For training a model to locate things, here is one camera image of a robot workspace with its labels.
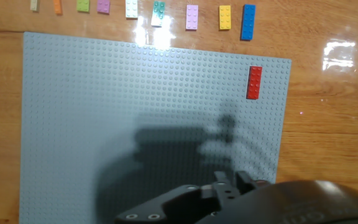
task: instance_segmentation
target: gray lego baseplate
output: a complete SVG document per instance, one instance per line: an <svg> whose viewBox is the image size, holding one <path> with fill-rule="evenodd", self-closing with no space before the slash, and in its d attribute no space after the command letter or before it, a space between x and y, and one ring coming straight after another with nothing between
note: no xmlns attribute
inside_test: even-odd
<svg viewBox="0 0 358 224"><path fill-rule="evenodd" d="M262 66L247 100L249 66ZM112 223L245 170L275 182L291 60L26 32L20 223Z"/></svg>

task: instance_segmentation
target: wood grain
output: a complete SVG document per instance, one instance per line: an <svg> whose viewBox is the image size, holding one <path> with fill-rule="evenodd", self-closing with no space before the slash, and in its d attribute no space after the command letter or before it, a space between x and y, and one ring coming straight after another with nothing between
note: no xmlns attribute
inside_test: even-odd
<svg viewBox="0 0 358 224"><path fill-rule="evenodd" d="M76 1L0 1L0 223L18 223L24 31L161 44L162 47L283 57L293 60L277 181L323 179L358 189L358 1L250 0L254 40L239 41L243 1L166 0L164 29L150 26L152 1L139 1L138 20L125 1L109 16L76 12ZM186 4L199 5L199 29L185 31ZM218 6L232 6L232 29L218 31Z"/></svg>

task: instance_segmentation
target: pink lego brick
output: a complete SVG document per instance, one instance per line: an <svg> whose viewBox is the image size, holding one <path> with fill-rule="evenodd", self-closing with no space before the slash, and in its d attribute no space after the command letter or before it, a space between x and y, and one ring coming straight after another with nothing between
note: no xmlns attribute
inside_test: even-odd
<svg viewBox="0 0 358 224"><path fill-rule="evenodd" d="M98 0L98 12L110 14L110 0Z"/></svg>
<svg viewBox="0 0 358 224"><path fill-rule="evenodd" d="M186 29L196 30L198 27L198 6L187 5L186 10Z"/></svg>

